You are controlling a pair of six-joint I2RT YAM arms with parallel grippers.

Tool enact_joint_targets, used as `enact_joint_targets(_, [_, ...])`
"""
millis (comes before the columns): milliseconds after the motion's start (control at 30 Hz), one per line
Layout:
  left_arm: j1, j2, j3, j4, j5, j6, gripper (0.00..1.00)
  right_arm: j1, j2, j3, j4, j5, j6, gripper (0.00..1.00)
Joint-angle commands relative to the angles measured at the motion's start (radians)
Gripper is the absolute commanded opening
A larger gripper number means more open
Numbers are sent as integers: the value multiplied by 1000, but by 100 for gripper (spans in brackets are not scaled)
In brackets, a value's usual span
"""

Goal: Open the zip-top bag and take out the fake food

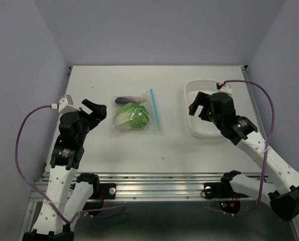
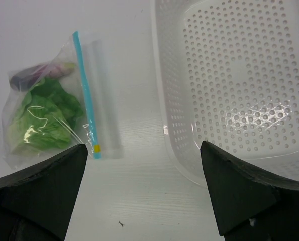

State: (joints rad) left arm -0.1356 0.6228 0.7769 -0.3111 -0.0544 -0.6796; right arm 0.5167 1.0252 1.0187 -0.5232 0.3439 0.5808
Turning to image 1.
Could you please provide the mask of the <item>clear zip top bag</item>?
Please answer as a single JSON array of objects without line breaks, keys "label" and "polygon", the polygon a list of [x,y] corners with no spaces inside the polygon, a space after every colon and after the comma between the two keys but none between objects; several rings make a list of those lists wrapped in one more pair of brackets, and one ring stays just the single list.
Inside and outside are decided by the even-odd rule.
[{"label": "clear zip top bag", "polygon": [[113,105],[115,132],[142,131],[155,134],[162,131],[153,89],[141,95],[115,96]]}]

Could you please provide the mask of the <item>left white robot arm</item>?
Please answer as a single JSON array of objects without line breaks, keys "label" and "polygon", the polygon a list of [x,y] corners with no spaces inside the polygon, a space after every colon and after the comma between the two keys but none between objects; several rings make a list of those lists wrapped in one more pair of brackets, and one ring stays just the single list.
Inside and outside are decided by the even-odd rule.
[{"label": "left white robot arm", "polygon": [[73,240],[74,227],[86,201],[100,193],[96,174],[82,173],[77,177],[77,183],[72,184],[84,154],[87,134],[107,117],[105,105],[87,99],[82,104],[90,113],[75,107],[69,95],[48,105],[60,114],[60,134],[51,154],[47,190],[42,191],[27,182],[44,200],[32,230],[24,233],[23,240]]}]

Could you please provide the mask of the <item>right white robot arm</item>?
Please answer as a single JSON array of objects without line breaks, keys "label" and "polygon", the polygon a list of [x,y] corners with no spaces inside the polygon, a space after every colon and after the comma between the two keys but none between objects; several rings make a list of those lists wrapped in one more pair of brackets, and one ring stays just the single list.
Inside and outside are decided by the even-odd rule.
[{"label": "right white robot arm", "polygon": [[223,137],[261,168],[258,180],[239,171],[227,172],[219,182],[204,185],[202,196],[206,199],[255,198],[258,204],[270,206],[282,220],[293,220],[299,214],[299,172],[269,146],[251,120],[236,114],[228,94],[199,92],[189,106],[189,115],[194,115],[200,106],[199,118],[213,123]]}]

